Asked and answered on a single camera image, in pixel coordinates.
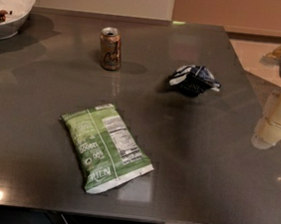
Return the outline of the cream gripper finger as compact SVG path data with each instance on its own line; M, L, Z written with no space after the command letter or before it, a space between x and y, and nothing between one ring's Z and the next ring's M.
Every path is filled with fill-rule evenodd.
M263 109L262 118L257 122L251 143L265 150L281 140L281 90L269 95Z

